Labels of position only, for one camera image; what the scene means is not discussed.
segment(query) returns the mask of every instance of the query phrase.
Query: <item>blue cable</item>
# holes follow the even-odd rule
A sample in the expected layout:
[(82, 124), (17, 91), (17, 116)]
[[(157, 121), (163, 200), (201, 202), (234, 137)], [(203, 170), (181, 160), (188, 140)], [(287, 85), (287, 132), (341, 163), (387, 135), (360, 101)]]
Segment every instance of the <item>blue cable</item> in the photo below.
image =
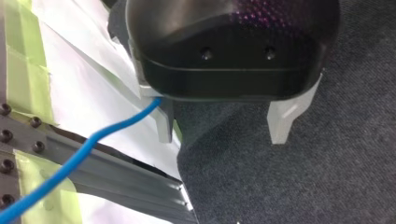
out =
[(37, 203), (50, 193), (56, 186), (58, 186), (65, 178), (67, 178), (77, 167), (90, 155), (96, 143), (102, 138), (111, 133), (117, 132), (121, 129), (127, 128), (145, 116), (150, 114), (157, 106), (161, 104), (161, 99), (156, 98), (154, 101), (143, 111), (133, 116), (130, 119), (120, 123), (113, 124), (107, 128), (94, 133), (90, 138), (85, 141), (81, 148), (62, 166), (56, 174), (47, 179), (40, 187), (26, 195), (16, 203), (12, 204), (4, 212), (0, 213), (0, 223), (9, 223), (15, 218), (21, 216), (27, 209)]

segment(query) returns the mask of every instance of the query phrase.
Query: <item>gray carpet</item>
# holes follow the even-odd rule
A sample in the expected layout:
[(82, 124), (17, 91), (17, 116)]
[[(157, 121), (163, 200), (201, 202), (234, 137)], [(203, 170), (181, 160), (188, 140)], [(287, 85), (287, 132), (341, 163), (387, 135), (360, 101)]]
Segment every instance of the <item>gray carpet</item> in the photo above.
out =
[(200, 223), (396, 223), (396, 1), (341, 5), (325, 77), (285, 146), (271, 146), (268, 104), (176, 104)]

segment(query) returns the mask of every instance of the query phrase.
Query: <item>black plastic housing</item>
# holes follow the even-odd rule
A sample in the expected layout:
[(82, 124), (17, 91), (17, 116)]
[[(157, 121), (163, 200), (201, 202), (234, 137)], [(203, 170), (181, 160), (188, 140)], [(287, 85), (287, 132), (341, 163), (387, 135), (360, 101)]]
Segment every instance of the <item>black plastic housing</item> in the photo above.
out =
[(148, 84), (184, 100), (283, 100), (317, 81), (338, 0), (128, 0)]

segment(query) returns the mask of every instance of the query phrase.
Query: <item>yellow-green tape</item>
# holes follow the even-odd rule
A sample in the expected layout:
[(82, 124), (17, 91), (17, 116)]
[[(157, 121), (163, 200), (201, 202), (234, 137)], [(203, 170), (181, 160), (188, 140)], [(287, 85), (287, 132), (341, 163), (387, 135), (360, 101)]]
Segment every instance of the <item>yellow-green tape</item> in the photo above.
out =
[(30, 0), (4, 0), (7, 102), (14, 112), (54, 124), (50, 78), (38, 18)]
[[(14, 149), (20, 173), (21, 195), (37, 188), (61, 166), (37, 156)], [(64, 180), (47, 197), (21, 217), (22, 224), (78, 224), (82, 223), (78, 194), (72, 181)]]

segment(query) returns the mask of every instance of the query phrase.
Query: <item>white paper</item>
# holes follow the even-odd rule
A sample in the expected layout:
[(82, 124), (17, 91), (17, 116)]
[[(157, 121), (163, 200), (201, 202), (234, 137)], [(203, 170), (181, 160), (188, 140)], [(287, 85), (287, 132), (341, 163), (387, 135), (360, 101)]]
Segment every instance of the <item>white paper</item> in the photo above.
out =
[(122, 57), (106, 34), (106, 23), (101, 14), (86, 14), (99, 8), (98, 0), (33, 0), (32, 10), (52, 30), (119, 77), (139, 96), (137, 78), (131, 60)]
[[(40, 29), (50, 72), (52, 109), (59, 128), (88, 137), (141, 110), (45, 23), (40, 22)], [(153, 118), (114, 133), (101, 143), (180, 179), (177, 143), (158, 141)]]
[(171, 224), (92, 195), (79, 193), (78, 200), (83, 224)]

